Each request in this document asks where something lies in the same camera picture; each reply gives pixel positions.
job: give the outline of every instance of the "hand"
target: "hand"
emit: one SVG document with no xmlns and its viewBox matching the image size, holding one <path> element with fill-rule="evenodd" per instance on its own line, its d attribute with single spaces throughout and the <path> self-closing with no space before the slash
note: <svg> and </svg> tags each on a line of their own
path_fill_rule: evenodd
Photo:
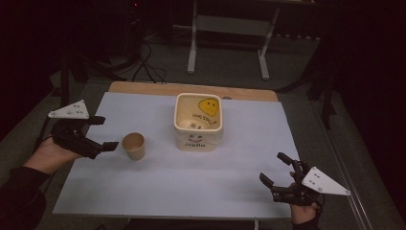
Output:
<svg viewBox="0 0 406 230">
<path fill-rule="evenodd" d="M 308 222 L 316 217 L 318 209 L 319 206 L 316 203 L 313 203 L 311 206 L 298 206 L 290 204 L 292 222 L 294 224 Z"/>
<path fill-rule="evenodd" d="M 33 156 L 23 166 L 52 174 L 64 164 L 78 158 L 81 158 L 81 155 L 60 147 L 50 137 L 41 143 Z"/>
</svg>

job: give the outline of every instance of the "sleeve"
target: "sleeve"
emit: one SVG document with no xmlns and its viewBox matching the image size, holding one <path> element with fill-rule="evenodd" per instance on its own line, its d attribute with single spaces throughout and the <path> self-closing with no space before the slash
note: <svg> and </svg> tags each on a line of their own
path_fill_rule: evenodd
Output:
<svg viewBox="0 0 406 230">
<path fill-rule="evenodd" d="M 304 222 L 301 224 L 294 224 L 293 225 L 293 230 L 320 230 L 319 228 L 319 217 L 317 216 L 316 218 L 313 218 L 309 220 L 308 222 Z"/>
<path fill-rule="evenodd" d="M 45 196 L 39 190 L 49 175 L 31 168 L 11 171 L 0 188 L 0 229 L 34 229 L 45 211 Z"/>
</svg>

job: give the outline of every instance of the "white board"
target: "white board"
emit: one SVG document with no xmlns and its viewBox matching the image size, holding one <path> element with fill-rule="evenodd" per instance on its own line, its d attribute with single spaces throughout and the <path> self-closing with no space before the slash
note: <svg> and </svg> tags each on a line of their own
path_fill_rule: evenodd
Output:
<svg viewBox="0 0 406 230">
<path fill-rule="evenodd" d="M 277 158 L 299 159 L 281 103 L 223 100 L 224 136 L 211 152 L 176 147 L 176 97 L 105 93 L 87 137 L 121 142 L 129 132 L 146 138 L 146 156 L 128 158 L 121 143 L 95 160 L 75 162 L 54 214 L 120 218 L 278 219 L 287 204 L 272 201 L 265 173 L 289 186 L 292 171 Z"/>
</svg>

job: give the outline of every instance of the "smiley face sticker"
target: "smiley face sticker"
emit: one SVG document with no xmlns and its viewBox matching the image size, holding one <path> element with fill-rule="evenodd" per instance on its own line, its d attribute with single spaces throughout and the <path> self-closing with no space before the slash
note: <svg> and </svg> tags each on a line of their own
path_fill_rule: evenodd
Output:
<svg viewBox="0 0 406 230">
<path fill-rule="evenodd" d="M 199 103 L 199 108 L 207 115 L 213 117 L 218 111 L 218 101 L 213 98 L 205 99 Z"/>
</svg>

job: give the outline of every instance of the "white metal frame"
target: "white metal frame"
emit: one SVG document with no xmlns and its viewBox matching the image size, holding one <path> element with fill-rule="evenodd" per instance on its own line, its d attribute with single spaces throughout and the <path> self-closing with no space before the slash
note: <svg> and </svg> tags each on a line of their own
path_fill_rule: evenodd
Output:
<svg viewBox="0 0 406 230">
<path fill-rule="evenodd" d="M 193 1 L 193 19 L 192 19 L 192 45 L 189 53 L 188 73 L 193 74 L 196 63 L 196 33 L 199 31 L 211 31 L 221 33 L 231 33 L 240 35 L 263 35 L 265 41 L 258 49 L 259 68 L 262 78 L 265 81 L 270 79 L 268 67 L 266 65 L 265 54 L 268 49 L 275 24 L 279 16 L 280 8 L 274 10 L 272 20 L 258 21 L 230 17 L 217 17 L 200 15 L 197 13 L 197 1 Z"/>
</svg>

